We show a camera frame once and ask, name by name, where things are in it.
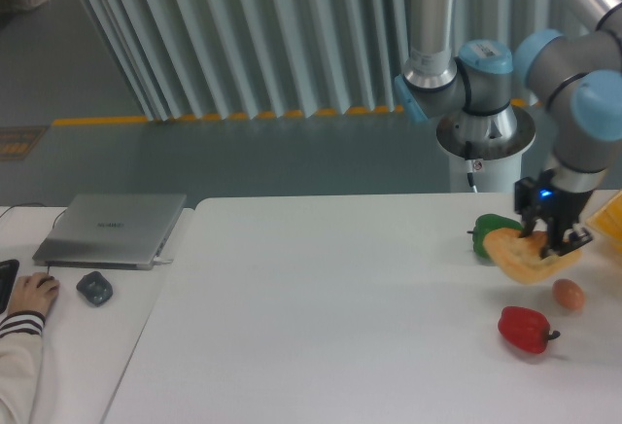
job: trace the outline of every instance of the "laptop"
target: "laptop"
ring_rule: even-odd
[[[150,269],[184,194],[79,194],[32,257],[40,265]]]

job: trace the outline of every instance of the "brown egg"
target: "brown egg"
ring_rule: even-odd
[[[585,304],[585,295],[581,287],[567,279],[553,283],[553,298],[569,310],[581,310]]]

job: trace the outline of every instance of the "bread slice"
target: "bread slice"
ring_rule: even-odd
[[[542,259],[540,249],[546,244],[546,232],[534,231],[528,237],[519,235],[519,230],[510,228],[491,231],[484,238],[484,248],[507,276],[524,285],[542,281],[581,257],[577,249],[562,257],[552,255]]]

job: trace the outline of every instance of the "laptop logo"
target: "laptop logo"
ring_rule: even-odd
[[[123,228],[125,223],[98,223],[98,228]]]

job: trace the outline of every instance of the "pepper stem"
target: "pepper stem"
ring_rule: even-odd
[[[546,336],[546,339],[550,341],[551,339],[559,338],[560,335],[561,334],[557,330],[554,330],[553,332],[551,332],[549,335]]]

